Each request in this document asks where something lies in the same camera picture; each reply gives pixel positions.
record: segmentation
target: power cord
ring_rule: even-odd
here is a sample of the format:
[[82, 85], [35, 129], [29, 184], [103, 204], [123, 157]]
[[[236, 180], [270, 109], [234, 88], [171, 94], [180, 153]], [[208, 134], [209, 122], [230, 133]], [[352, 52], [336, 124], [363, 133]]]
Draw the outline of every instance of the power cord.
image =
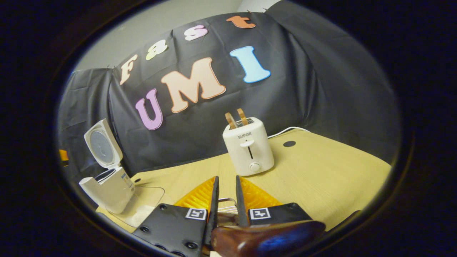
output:
[[309, 130], [306, 130], [306, 129], [300, 128], [300, 127], [288, 127], [287, 129], [285, 129], [285, 130], [283, 130], [283, 131], [281, 131], [281, 132], [279, 132], [279, 133], [276, 133], [276, 134], [274, 134], [274, 135], [271, 135], [271, 136], [269, 136], [268, 138], [272, 138], [272, 137], [279, 136], [279, 135], [281, 135], [282, 133], [284, 133], [284, 132], [286, 132], [286, 131], [288, 131], [288, 130], [290, 130], [290, 129], [293, 129], [293, 128], [294, 128], [294, 129], [301, 129], [301, 130], [310, 132]]

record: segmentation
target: supor logo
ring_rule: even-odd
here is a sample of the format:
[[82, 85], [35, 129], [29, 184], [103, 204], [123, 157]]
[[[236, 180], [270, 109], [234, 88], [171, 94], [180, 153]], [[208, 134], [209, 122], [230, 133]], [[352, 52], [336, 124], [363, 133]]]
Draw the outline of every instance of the supor logo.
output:
[[206, 209], [190, 208], [187, 212], [186, 218], [193, 220], [206, 220]]
[[251, 136], [251, 135], [252, 135], [252, 133], [249, 132], [249, 133], [246, 133], [246, 134], [239, 135], [238, 138], [242, 139], [243, 137], [247, 137], [247, 136]]
[[250, 209], [251, 220], [261, 220], [271, 218], [268, 208]]

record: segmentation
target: white cable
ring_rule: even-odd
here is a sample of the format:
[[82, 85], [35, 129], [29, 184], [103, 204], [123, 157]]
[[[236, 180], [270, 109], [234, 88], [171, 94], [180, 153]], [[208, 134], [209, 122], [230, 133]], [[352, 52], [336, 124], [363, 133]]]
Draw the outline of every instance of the white cable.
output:
[[283, 130], [283, 131], [281, 131], [281, 132], [279, 132], [279, 133], [276, 133], [276, 134], [274, 134], [274, 135], [271, 135], [271, 136], [269, 136], [268, 138], [272, 138], [272, 137], [279, 136], [279, 135], [281, 135], [282, 133], [288, 131], [289, 129], [293, 129], [293, 128], [294, 128], [294, 129], [301, 129], [301, 130], [304, 130], [304, 131], [308, 131], [308, 132], [309, 132], [309, 130], [306, 130], [306, 129], [300, 128], [300, 127], [288, 127], [287, 129], [285, 129], [285, 130]]
[[234, 210], [238, 211], [237, 208], [233, 208], [233, 209], [226, 209], [226, 210], [218, 210], [218, 212], [228, 212], [228, 211], [234, 211]]

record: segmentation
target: blue letter i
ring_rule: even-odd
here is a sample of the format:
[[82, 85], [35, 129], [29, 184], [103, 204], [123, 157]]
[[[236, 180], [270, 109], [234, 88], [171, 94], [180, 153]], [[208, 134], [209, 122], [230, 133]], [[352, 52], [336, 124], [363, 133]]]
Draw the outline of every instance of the blue letter i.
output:
[[264, 80], [271, 75], [269, 70], [262, 68], [253, 51], [254, 47], [245, 46], [230, 52], [230, 56], [236, 57], [243, 67], [244, 72], [246, 73], [243, 80], [246, 83]]

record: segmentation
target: purple letter u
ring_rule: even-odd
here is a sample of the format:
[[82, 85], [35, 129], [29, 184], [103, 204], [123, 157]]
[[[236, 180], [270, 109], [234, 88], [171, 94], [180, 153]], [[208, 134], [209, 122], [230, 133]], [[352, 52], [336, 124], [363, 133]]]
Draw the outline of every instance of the purple letter u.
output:
[[149, 130], [158, 129], [162, 125], [162, 121], [163, 121], [162, 111], [160, 110], [159, 103], [157, 102], [157, 97], [155, 96], [156, 92], [157, 92], [157, 90], [153, 89], [153, 90], [149, 91], [149, 93], [146, 94], [146, 98], [149, 99], [149, 101], [151, 102], [152, 108], [154, 109], [154, 113], [155, 113], [154, 120], [151, 120], [149, 118], [148, 113], [146, 112], [146, 108], [144, 108], [144, 99], [140, 99], [137, 102], [137, 104], [135, 105], [135, 108], [140, 113], [141, 121]]

